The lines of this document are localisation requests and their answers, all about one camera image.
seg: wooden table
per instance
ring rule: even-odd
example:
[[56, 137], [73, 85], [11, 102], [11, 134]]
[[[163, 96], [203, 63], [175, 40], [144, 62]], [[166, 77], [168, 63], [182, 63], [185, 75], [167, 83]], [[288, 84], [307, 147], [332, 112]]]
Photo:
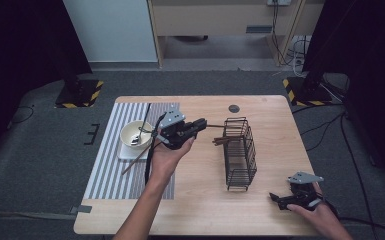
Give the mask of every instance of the wooden table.
[[[186, 121], [205, 118], [223, 125], [228, 117], [246, 117], [252, 128], [258, 171], [248, 191], [227, 191], [222, 146], [212, 140], [221, 128], [198, 134], [175, 173], [174, 199], [162, 200], [151, 235], [316, 235], [301, 217], [279, 210], [269, 192], [291, 195], [287, 177], [313, 173], [303, 142], [283, 96], [119, 97], [117, 102], [177, 102]], [[230, 105], [240, 108], [229, 111]], [[90, 213], [78, 213], [78, 234], [115, 234], [135, 199], [83, 199]]]

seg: black and white striped mat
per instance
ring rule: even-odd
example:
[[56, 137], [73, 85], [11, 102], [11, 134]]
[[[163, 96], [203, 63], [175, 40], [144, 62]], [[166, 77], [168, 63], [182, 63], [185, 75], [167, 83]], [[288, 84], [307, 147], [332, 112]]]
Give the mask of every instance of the black and white striped mat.
[[[119, 159], [120, 131], [127, 123], [143, 120], [147, 103], [115, 103], [84, 194], [85, 199], [138, 199], [145, 183], [146, 160], [139, 160], [124, 176], [121, 172], [133, 159]], [[179, 103], [152, 103], [147, 122], [155, 126], [168, 109]], [[174, 174], [163, 199], [174, 198]]]

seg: chopstick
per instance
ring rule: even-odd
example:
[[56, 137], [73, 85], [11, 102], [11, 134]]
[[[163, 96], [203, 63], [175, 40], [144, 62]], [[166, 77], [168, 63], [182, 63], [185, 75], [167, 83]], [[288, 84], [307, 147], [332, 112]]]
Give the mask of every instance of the chopstick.
[[135, 159], [135, 160], [133, 160], [133, 161], [131, 161], [130, 162], [130, 164], [129, 164], [129, 166], [127, 166], [127, 168], [126, 169], [124, 169], [124, 171], [123, 172], [121, 172], [121, 176], [123, 176], [127, 171], [129, 171], [130, 170], [130, 168], [132, 168], [133, 167], [133, 165], [137, 162], [137, 161], [139, 161], [139, 158], [140, 157], [142, 157], [142, 155], [149, 149], [151, 147], [151, 144], [149, 144], [140, 154], [139, 154], [139, 156], [137, 156], [137, 158]]

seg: human hand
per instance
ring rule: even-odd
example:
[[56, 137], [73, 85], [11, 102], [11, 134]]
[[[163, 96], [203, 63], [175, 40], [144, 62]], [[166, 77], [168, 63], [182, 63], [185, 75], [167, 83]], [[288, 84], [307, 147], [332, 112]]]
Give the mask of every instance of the human hand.
[[[321, 194], [318, 184], [314, 184], [314, 188]], [[314, 211], [308, 211], [294, 204], [288, 204], [287, 208], [309, 221], [324, 237], [335, 240], [352, 239], [351, 235], [349, 235], [344, 226], [339, 222], [330, 207], [324, 202], [319, 203]]]
[[180, 159], [192, 148], [194, 140], [195, 138], [191, 137], [177, 150], [171, 150], [164, 146], [164, 144], [160, 144], [159, 140], [156, 140], [150, 178], [155, 177], [168, 182], [174, 170], [176, 170]]

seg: wire rack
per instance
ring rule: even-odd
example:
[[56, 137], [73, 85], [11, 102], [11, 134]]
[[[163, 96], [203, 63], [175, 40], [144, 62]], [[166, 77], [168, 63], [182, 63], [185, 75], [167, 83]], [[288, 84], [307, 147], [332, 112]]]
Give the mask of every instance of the wire rack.
[[228, 118], [224, 122], [223, 137], [229, 141], [223, 144], [226, 166], [226, 185], [248, 191], [257, 172], [255, 146], [248, 120]]

